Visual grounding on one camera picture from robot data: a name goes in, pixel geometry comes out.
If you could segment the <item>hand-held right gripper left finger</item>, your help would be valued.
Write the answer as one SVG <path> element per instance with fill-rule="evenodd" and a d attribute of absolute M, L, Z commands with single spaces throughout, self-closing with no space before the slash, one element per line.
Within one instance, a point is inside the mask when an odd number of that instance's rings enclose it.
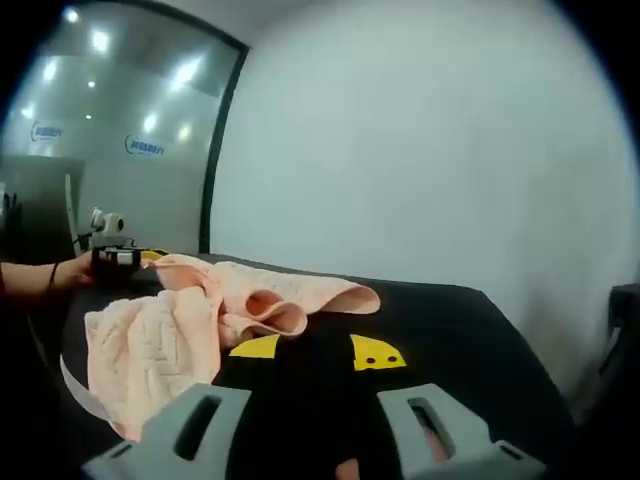
<path fill-rule="evenodd" d="M 153 416 L 140 440 L 86 462 L 84 479 L 317 479 L 319 344 L 279 339 L 271 355 L 226 358 Z"/>

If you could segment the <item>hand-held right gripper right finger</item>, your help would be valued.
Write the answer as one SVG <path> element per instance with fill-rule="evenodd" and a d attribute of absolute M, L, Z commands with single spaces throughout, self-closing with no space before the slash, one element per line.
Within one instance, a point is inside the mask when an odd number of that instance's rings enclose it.
<path fill-rule="evenodd" d="M 319 338 L 320 477 L 541 479 L 548 406 L 522 342 L 453 332 Z"/>

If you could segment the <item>person's left hand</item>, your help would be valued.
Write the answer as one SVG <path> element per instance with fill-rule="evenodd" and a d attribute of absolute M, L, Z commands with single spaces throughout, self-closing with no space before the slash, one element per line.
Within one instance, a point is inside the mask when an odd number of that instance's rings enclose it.
<path fill-rule="evenodd" d="M 51 285 L 58 290 L 72 290 L 91 285 L 94 281 L 92 254 L 86 252 L 77 258 L 59 263 L 52 276 Z"/>

